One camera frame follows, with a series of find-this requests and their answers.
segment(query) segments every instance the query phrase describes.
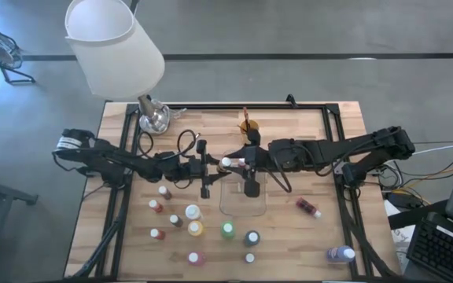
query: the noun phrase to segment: gray floor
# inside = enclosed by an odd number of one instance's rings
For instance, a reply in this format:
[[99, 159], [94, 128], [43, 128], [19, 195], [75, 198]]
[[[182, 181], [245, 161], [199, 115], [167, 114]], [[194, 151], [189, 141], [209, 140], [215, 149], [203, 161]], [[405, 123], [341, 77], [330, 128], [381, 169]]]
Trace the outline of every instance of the gray floor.
[[[0, 0], [0, 30], [26, 54], [71, 54], [63, 40], [68, 4]], [[453, 52], [453, 0], [143, 0], [137, 18], [163, 53]], [[13, 207], [0, 240], [0, 282], [61, 277], [85, 180], [57, 168], [50, 152], [66, 127], [95, 132], [103, 105], [74, 61], [26, 62], [22, 70], [39, 83], [10, 86], [0, 74], [0, 183], [40, 198]], [[400, 125], [414, 142], [453, 140], [453, 60], [168, 62], [152, 94], [360, 101], [368, 130]], [[448, 150], [401, 164], [424, 173], [452, 159]], [[452, 184], [417, 188], [437, 201]]]

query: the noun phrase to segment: keyboard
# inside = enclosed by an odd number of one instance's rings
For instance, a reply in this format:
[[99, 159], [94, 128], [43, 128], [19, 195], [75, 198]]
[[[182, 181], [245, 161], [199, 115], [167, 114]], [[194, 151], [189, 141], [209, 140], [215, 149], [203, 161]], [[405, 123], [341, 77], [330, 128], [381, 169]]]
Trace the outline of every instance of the keyboard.
[[407, 258], [453, 282], [453, 222], [434, 212], [415, 227]]

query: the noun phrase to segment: lamp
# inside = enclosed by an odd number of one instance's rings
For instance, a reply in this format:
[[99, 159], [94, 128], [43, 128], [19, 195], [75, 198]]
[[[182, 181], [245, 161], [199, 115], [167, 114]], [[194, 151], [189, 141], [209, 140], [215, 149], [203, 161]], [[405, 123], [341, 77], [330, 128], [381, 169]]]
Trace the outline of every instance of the lamp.
[[121, 0], [73, 0], [65, 17], [71, 46], [90, 91], [104, 98], [138, 97], [140, 126], [167, 130], [170, 112], [147, 95], [164, 74], [164, 57]]

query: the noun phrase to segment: paint bottle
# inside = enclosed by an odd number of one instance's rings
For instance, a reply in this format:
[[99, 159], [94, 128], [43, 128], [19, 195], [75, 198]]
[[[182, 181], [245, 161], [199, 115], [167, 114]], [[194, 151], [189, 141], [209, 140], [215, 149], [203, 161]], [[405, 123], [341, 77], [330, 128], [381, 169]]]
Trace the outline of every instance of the paint bottle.
[[244, 159], [244, 158], [239, 158], [237, 165], [238, 165], [240, 168], [245, 167], [245, 159]]
[[165, 186], [160, 186], [160, 188], [158, 188], [158, 193], [166, 200], [170, 200], [172, 198], [171, 192], [169, 192]]
[[160, 213], [160, 212], [162, 212], [162, 210], [164, 210], [164, 206], [156, 200], [150, 200], [148, 205], [156, 213]]
[[331, 248], [326, 252], [326, 258], [331, 263], [350, 263], [355, 258], [354, 250], [349, 246]]
[[219, 172], [219, 173], [227, 173], [228, 170], [225, 169], [225, 167], [230, 167], [232, 165], [232, 160], [228, 157], [223, 157], [221, 159], [221, 161], [219, 162], [218, 164], [218, 167], [216, 168], [216, 170]]
[[202, 252], [191, 252], [188, 254], [188, 263], [193, 266], [202, 266], [205, 263], [205, 256]]
[[257, 245], [260, 242], [260, 234], [256, 231], [249, 231], [245, 234], [244, 244], [246, 247]]
[[164, 231], [160, 231], [158, 229], [151, 229], [151, 231], [149, 231], [149, 235], [152, 238], [155, 238], [157, 240], [165, 239], [165, 232]]
[[178, 228], [182, 226], [182, 219], [177, 215], [171, 215], [169, 220], [171, 220], [172, 225]]
[[202, 219], [201, 209], [195, 204], [186, 207], [185, 215], [189, 220]]
[[255, 262], [255, 255], [253, 255], [252, 253], [246, 254], [245, 257], [244, 257], [244, 261], [246, 261], [246, 263], [254, 263]]
[[300, 197], [296, 201], [296, 205], [297, 207], [303, 209], [305, 212], [316, 218], [321, 217], [321, 212], [314, 205], [309, 204], [308, 201], [304, 200], [302, 197]]
[[234, 224], [231, 221], [221, 224], [221, 236], [225, 239], [233, 239], [235, 237]]
[[204, 232], [204, 226], [197, 220], [193, 220], [188, 224], [188, 233], [194, 237], [198, 237]]

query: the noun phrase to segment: wooden table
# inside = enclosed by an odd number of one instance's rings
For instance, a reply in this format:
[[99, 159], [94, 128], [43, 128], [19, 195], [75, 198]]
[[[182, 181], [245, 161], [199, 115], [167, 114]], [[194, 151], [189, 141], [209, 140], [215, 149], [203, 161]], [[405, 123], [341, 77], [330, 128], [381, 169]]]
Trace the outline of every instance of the wooden table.
[[[338, 104], [346, 138], [365, 134], [359, 103]], [[120, 143], [125, 109], [125, 103], [106, 104], [99, 138], [104, 138], [114, 145]], [[319, 111], [250, 110], [249, 116], [260, 125], [264, 148], [269, 141], [277, 138], [326, 138], [322, 113]], [[154, 137], [153, 151], [176, 150], [178, 134], [189, 128], [200, 132], [201, 138], [208, 141], [208, 152], [215, 158], [220, 158], [229, 149], [241, 148], [242, 139], [237, 125], [242, 121], [242, 117], [241, 111], [238, 110], [188, 110], [180, 119], [171, 122], [166, 134]], [[189, 142], [189, 139], [183, 138], [182, 148]], [[311, 172], [289, 174], [293, 186], [291, 194], [284, 192], [271, 178], [267, 178], [267, 210], [265, 214], [257, 217], [233, 217], [220, 212], [221, 182], [211, 186], [211, 198], [203, 200], [199, 197], [200, 181], [195, 181], [188, 189], [177, 189], [166, 181], [152, 184], [137, 175], [134, 176], [119, 280], [340, 280], [351, 277], [347, 265], [332, 265], [325, 260], [326, 249], [344, 244], [337, 195], [331, 176], [321, 178]], [[89, 180], [85, 193], [100, 184], [100, 179]], [[173, 193], [171, 200], [164, 200], [157, 193], [157, 188], [162, 185], [167, 186]], [[295, 206], [298, 196], [304, 196], [318, 206], [322, 217], [314, 219], [298, 210]], [[105, 189], [90, 195], [83, 202], [66, 275], [76, 272], [98, 245], [108, 198], [109, 191]], [[149, 208], [148, 202], [152, 199], [157, 199], [164, 205], [162, 213], [156, 214]], [[364, 186], [359, 202], [369, 242], [389, 267], [399, 272], [378, 187]], [[184, 211], [189, 204], [197, 204], [203, 211], [205, 232], [201, 237], [192, 237], [186, 230], [189, 221], [184, 217]], [[170, 224], [171, 214], [183, 217], [183, 228], [174, 228]], [[232, 241], [221, 238], [219, 225], [225, 220], [234, 222], [237, 234]], [[165, 231], [165, 241], [152, 239], [149, 236], [152, 228]], [[248, 230], [257, 230], [260, 233], [260, 244], [251, 248], [242, 244], [242, 238]], [[357, 244], [355, 248], [359, 272], [364, 274]], [[205, 266], [188, 265], [186, 257], [192, 251], [205, 253]], [[253, 264], [243, 262], [243, 256], [247, 252], [256, 256]]]

